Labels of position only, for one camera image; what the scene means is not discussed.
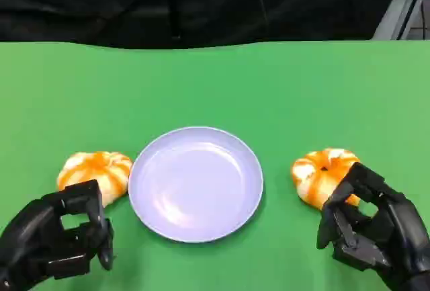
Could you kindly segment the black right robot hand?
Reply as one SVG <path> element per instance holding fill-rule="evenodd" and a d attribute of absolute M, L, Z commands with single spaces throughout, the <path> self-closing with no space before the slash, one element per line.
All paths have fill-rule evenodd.
<path fill-rule="evenodd" d="M 365 165 L 352 165 L 323 204 L 317 249 L 375 271 L 390 290 L 429 289 L 429 233 L 415 205 Z"/>

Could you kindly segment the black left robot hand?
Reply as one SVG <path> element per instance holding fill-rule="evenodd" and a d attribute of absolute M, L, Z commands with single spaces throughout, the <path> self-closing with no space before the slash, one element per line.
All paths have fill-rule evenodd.
<path fill-rule="evenodd" d="M 113 240 L 95 179 L 32 200 L 1 234 L 1 289 L 88 274 L 94 257 L 110 271 Z"/>

